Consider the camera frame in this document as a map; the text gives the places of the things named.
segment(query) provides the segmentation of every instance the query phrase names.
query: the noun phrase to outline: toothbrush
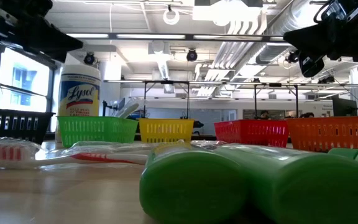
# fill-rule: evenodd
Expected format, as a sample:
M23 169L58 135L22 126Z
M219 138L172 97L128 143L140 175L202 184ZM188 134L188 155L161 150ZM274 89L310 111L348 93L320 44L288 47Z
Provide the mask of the toothbrush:
M122 162L144 165L147 155L78 153L72 156L35 160L20 147L0 147L0 167L37 167L66 163L109 163Z

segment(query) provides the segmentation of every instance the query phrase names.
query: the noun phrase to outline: orange basket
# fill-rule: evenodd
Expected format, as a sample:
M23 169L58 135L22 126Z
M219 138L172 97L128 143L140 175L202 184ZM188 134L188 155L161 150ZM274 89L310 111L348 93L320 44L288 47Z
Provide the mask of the orange basket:
M358 149L358 116L288 119L294 149L328 152L334 147Z

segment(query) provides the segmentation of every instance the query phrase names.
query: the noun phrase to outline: camera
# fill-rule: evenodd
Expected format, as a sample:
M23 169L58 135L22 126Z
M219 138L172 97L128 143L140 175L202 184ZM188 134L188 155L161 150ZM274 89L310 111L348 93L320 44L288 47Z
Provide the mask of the camera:
M84 58L84 63L86 65L94 65L96 63L96 58L94 57L94 52L87 52Z
M187 53L186 59L188 62L194 62L197 60L197 53L195 49L190 49Z

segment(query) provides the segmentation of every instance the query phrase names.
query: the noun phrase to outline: window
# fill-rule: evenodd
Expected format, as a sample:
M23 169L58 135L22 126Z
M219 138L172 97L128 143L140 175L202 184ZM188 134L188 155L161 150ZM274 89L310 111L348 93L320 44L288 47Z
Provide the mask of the window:
M46 112L49 76L49 67L6 49L1 55L0 108Z
M0 88L0 109L46 112L47 99Z

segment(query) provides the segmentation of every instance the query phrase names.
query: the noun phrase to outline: ceiling light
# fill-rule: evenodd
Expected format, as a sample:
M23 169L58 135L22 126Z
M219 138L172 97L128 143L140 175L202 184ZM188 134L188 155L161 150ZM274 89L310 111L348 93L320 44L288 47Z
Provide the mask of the ceiling light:
M74 38L109 38L109 34L67 34Z
M85 4L148 4L148 5L154 5L154 6L161 6L161 5L167 5L171 4L173 6L181 6L183 3L181 1L118 1L118 0L112 0L112 1L103 1L103 0L55 0L56 2L83 2Z
M244 65L241 70L240 74L243 78L250 78L258 74L262 71L266 66L263 65Z
M283 37L270 37L270 41L284 42Z
M168 13L169 12L173 12L175 13L175 16L172 19L168 18ZM166 10L164 12L164 14L162 15L162 19L164 20L164 22L168 25L175 25L179 22L180 16L179 16L179 12L177 10Z
M217 41L261 41L262 37L254 35L194 35L195 40L217 40Z
M268 46L284 46L284 47L291 47L292 45L289 43L266 43Z
M169 39L169 40L183 40L185 35L171 35L171 34L117 34L118 39Z
M190 84L210 84L210 85L220 85L223 84L223 82L189 82Z
M113 82L113 83L143 83L140 80L105 80L104 82Z

